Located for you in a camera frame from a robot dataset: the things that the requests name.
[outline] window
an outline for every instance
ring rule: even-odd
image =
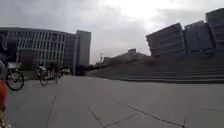
[[[43,41],[41,41],[41,43],[40,43],[40,49],[42,49],[43,48]]]
[[[52,37],[52,40],[56,40],[57,39],[57,34],[56,33],[53,33],[53,37]]]
[[[47,50],[49,49],[49,42],[47,42]]]
[[[51,42],[51,50],[53,50],[53,42]]]
[[[45,33],[45,40],[47,40],[48,33]]]
[[[60,51],[60,43],[58,43],[58,51]]]
[[[48,40],[50,40],[51,39],[51,33],[49,33],[49,36],[48,36]]]
[[[48,52],[46,52],[46,59],[48,59]]]
[[[58,36],[59,36],[59,39],[58,40],[61,41],[61,35],[59,34]]]
[[[52,57],[51,57],[51,56],[52,56],[52,52],[50,52],[50,57],[49,57],[49,59],[52,59]]]
[[[64,48],[64,44],[61,45],[61,51],[63,51],[63,48]]]
[[[41,56],[41,51],[39,51],[39,55],[38,55],[38,58],[40,58],[40,56]]]
[[[60,59],[62,60],[62,53],[61,53]]]
[[[59,60],[59,53],[57,53],[57,60]]]
[[[36,52],[36,58],[38,58],[38,52]]]
[[[63,35],[63,39],[62,39],[62,41],[65,41],[65,35]]]
[[[44,42],[44,46],[43,46],[43,49],[46,49],[46,42]]]
[[[53,59],[55,59],[55,52],[53,52]]]
[[[56,44],[56,43],[54,43],[54,50],[56,50],[56,45],[57,45],[57,44]]]
[[[33,45],[33,41],[30,40],[30,41],[29,41],[29,48],[32,48],[32,45]]]
[[[43,54],[42,54],[42,59],[44,59],[44,53],[45,53],[45,52],[43,51]]]

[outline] building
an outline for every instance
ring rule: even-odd
[[[184,35],[188,53],[208,51],[214,48],[208,26],[204,21],[186,25]]]
[[[90,32],[78,30],[71,34],[46,29],[0,28],[0,35],[4,38],[1,43],[10,49],[12,56],[32,52],[34,59],[29,60],[35,64],[43,63],[48,67],[51,62],[57,62],[73,72],[77,64],[89,64]],[[15,56],[13,61],[25,61],[27,57],[25,54]]]
[[[153,57],[179,57],[186,52],[180,23],[154,32],[146,38]]]
[[[91,33],[78,30],[76,33],[77,65],[89,65]]]
[[[215,45],[218,49],[224,48],[224,8],[206,13],[206,21],[211,30]]]
[[[139,61],[147,57],[148,56],[145,54],[136,52],[136,49],[130,49],[126,53],[110,58],[110,64],[116,65],[116,64],[128,63],[133,61]]]

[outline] pavement tile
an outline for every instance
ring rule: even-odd
[[[187,128],[223,128],[224,110],[197,110],[187,120]]]
[[[108,128],[180,128],[180,126],[159,121],[144,114],[138,114]]]
[[[112,101],[92,104],[90,107],[103,126],[108,126],[136,113],[136,111]]]

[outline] person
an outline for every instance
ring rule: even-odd
[[[55,73],[55,64],[54,64],[54,62],[51,62],[51,64],[50,64],[50,72],[51,72],[51,77],[53,77],[53,75]]]
[[[4,49],[2,47],[2,44],[0,44],[0,54],[7,55],[7,56],[9,54],[7,49]],[[4,112],[6,109],[5,100],[6,100],[6,95],[7,95],[6,86],[5,86],[5,80],[6,80],[6,76],[7,76],[7,66],[6,65],[7,65],[7,61],[1,59],[1,61],[0,61],[0,128],[10,128],[11,127],[11,125],[6,123],[4,120]]]

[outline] sky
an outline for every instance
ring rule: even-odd
[[[180,22],[205,19],[223,0],[0,0],[0,27],[92,32],[90,62],[136,48],[150,55],[145,36]]]

